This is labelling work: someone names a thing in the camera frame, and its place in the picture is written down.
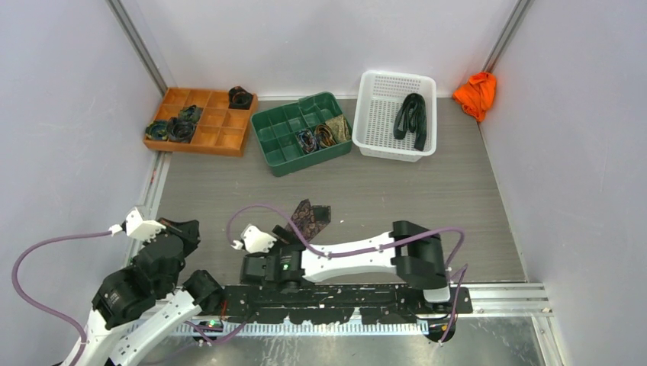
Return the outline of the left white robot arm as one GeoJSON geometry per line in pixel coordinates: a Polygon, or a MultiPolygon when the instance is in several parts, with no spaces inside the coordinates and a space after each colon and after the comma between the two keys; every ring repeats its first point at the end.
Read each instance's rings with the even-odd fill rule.
{"type": "Polygon", "coordinates": [[[129,265],[108,275],[64,365],[138,365],[172,330],[216,313],[224,291],[205,270],[183,284],[179,273],[201,241],[199,222],[161,218],[129,265]]]}

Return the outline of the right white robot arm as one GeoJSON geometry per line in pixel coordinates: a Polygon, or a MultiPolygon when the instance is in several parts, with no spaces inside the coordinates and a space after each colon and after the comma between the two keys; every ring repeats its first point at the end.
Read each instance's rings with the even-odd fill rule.
{"type": "Polygon", "coordinates": [[[288,293],[344,275],[386,273],[420,290],[433,313],[444,312],[454,299],[440,235],[409,221],[396,221],[392,230],[368,239],[323,246],[299,239],[281,244],[278,235],[250,224],[231,245],[246,252],[243,284],[288,293]]]}

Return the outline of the brown paisley tie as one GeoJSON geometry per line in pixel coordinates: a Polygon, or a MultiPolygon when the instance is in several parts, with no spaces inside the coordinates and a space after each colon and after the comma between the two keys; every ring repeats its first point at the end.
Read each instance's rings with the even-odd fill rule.
{"type": "Polygon", "coordinates": [[[291,221],[310,242],[330,223],[331,206],[313,205],[309,199],[304,199],[291,215],[291,221]]]}

